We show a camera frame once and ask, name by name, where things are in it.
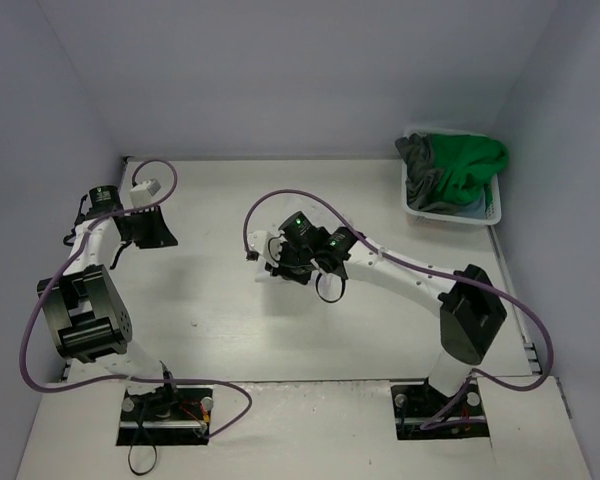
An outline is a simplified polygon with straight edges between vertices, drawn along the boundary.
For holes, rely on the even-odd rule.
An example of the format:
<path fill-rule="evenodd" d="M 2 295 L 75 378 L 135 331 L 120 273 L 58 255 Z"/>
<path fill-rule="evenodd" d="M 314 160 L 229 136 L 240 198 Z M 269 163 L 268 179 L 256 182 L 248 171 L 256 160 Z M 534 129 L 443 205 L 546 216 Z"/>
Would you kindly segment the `grey t shirt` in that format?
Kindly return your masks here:
<path fill-rule="evenodd" d="M 403 136 L 395 141 L 395 147 L 406 166 L 407 205 L 420 212 L 451 214 L 455 207 L 435 199 L 435 189 L 440 184 L 444 169 L 435 166 L 433 135 L 418 133 Z"/>

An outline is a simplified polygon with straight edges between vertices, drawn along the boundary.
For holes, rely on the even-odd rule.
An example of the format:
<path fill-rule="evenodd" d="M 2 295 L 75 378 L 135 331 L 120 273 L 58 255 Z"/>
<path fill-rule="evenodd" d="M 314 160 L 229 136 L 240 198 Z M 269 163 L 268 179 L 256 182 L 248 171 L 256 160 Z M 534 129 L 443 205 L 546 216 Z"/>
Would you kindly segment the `white t shirt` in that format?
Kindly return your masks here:
<path fill-rule="evenodd" d="M 267 269 L 266 261 L 260 258 L 256 262 L 254 281 L 262 284 L 279 284 L 283 281 L 283 279 L 279 276 L 273 276 L 272 273 Z"/>

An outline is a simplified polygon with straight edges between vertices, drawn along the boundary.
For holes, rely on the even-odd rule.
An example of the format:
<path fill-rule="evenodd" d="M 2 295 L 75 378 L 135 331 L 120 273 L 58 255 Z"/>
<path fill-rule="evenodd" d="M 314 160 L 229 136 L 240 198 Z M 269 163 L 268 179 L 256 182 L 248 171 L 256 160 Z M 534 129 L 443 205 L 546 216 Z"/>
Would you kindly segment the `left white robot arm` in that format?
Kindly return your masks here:
<path fill-rule="evenodd" d="M 127 394 L 144 397 L 155 418 L 171 418 L 179 409 L 177 390 L 163 383 L 170 372 L 133 339 L 131 316 L 110 271 L 124 249 L 174 247 L 177 239 L 153 206 L 161 189 L 156 179 L 130 190 L 133 212 L 122 214 L 118 188 L 98 186 L 82 197 L 90 202 L 79 211 L 63 242 L 74 260 L 44 299 L 42 310 L 57 352 L 66 360 L 94 364 L 125 379 Z"/>

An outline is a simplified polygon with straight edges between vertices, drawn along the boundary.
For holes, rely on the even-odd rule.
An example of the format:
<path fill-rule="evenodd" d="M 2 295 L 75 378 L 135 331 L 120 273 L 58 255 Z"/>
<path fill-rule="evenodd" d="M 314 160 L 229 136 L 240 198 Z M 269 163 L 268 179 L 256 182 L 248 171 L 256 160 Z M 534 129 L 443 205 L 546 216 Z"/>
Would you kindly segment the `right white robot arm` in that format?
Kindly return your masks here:
<path fill-rule="evenodd" d="M 301 285 L 325 275 L 370 284 L 430 311 L 439 319 L 442 352 L 422 388 L 425 405 L 444 412 L 490 349 L 507 311 L 498 295 L 481 286 L 492 283 L 484 269 L 470 264 L 463 270 L 432 267 L 382 248 L 344 225 L 330 232 L 317 227 L 301 211 L 275 232 L 247 235 L 247 244 L 266 262 L 273 277 Z"/>

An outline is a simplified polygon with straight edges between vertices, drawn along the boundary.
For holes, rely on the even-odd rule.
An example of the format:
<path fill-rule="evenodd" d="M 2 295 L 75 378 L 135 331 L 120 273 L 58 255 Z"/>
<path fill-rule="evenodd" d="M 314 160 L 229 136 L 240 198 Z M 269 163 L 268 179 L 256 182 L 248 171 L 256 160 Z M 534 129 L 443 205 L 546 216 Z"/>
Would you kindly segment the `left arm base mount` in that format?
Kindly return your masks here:
<path fill-rule="evenodd" d="M 206 446 L 213 389 L 158 389 L 143 397 L 126 393 L 121 403 L 117 446 Z"/>

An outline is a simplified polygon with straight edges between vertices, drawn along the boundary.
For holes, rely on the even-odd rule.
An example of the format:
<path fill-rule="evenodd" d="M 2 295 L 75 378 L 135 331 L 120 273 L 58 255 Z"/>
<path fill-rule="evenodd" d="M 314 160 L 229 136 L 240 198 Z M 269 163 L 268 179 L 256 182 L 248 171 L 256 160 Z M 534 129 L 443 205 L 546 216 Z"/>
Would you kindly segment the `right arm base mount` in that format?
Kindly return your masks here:
<path fill-rule="evenodd" d="M 489 438 L 490 431 L 476 381 L 461 389 L 451 405 L 426 383 L 390 387 L 399 441 Z"/>

